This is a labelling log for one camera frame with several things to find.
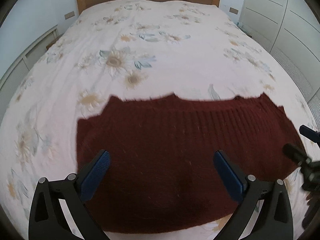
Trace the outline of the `dark red knit sweater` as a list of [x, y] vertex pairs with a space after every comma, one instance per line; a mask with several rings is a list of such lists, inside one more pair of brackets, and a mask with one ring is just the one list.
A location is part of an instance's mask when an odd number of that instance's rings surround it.
[[287, 143], [303, 148], [284, 108], [265, 94], [224, 101], [112, 96], [101, 114], [78, 120], [76, 153], [78, 168], [100, 150], [111, 155], [110, 168], [86, 204], [103, 230], [161, 233], [235, 210], [213, 164], [216, 151], [245, 173], [274, 181], [296, 169], [282, 152]]

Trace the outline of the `white wardrobe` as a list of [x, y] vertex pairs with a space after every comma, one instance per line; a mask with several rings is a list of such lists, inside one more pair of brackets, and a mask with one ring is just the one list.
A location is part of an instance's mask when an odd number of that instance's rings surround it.
[[319, 99], [319, 22], [304, 0], [244, 0], [238, 26], [282, 65], [307, 103]]

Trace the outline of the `white radiator cover panel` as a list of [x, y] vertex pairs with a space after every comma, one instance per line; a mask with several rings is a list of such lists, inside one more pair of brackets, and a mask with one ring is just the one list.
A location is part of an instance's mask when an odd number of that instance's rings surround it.
[[20, 83], [58, 36], [59, 32], [55, 25], [25, 49], [1, 77], [1, 115], [5, 113]]

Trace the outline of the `left wooden nightstand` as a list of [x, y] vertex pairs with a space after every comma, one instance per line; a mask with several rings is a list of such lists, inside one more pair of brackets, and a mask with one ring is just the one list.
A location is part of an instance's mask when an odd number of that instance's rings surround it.
[[61, 37], [62, 35], [59, 35], [57, 38], [55, 38], [52, 42], [50, 42], [47, 46], [46, 46], [46, 49], [49, 50], [49, 48], [51, 46], [53, 46]]

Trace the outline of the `floral white bed duvet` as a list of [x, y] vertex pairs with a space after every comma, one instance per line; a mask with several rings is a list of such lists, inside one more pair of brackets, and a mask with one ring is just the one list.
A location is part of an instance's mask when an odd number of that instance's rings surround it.
[[319, 128], [278, 60], [219, 8], [181, 1], [117, 0], [85, 10], [47, 51], [19, 63], [1, 87], [1, 206], [23, 239], [40, 177], [77, 168], [79, 118], [111, 95], [189, 100], [265, 93], [296, 127]]

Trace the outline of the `right wall switch plate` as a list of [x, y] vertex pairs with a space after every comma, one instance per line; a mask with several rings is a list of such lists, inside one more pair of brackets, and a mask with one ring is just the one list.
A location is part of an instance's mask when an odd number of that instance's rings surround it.
[[229, 12], [237, 15], [239, 11], [237, 9], [233, 8], [233, 7], [230, 7], [229, 8]]

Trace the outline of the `wall switch plate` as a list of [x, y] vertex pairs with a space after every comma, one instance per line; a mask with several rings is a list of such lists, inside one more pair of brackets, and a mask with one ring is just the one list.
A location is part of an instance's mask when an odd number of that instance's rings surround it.
[[229, 12], [237, 15], [239, 11], [237, 9], [233, 8], [233, 7], [230, 7], [229, 8]]
[[74, 11], [71, 11], [71, 12], [65, 14], [65, 19], [67, 20], [67, 19], [72, 18], [72, 17], [74, 17], [74, 16], [75, 16], [75, 12], [74, 12]]

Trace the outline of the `left wall switch plate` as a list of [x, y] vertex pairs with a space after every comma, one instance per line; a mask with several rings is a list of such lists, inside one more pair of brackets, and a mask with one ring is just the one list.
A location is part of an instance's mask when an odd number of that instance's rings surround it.
[[67, 20], [67, 19], [72, 18], [72, 17], [74, 17], [74, 16], [75, 16], [75, 12], [74, 12], [74, 11], [71, 11], [71, 12], [65, 14], [65, 19]]

